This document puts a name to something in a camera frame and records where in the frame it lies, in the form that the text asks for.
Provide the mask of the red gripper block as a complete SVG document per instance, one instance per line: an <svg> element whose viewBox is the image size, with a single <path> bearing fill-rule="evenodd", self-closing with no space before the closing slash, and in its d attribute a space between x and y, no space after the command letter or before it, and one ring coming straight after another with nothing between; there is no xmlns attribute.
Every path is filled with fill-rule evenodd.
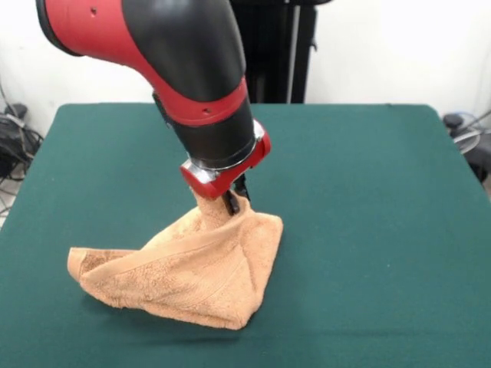
<svg viewBox="0 0 491 368"><path fill-rule="evenodd" d="M230 215L240 212L238 199L232 193L231 187L238 196L250 200L246 186L246 172L253 169L270 153L272 144L269 134L263 125L254 120L254 136L251 153L237 165L225 169L204 169L198 167L191 159L180 166L180 172L186 183L193 191L207 199L222 196L223 203Z"/></svg>

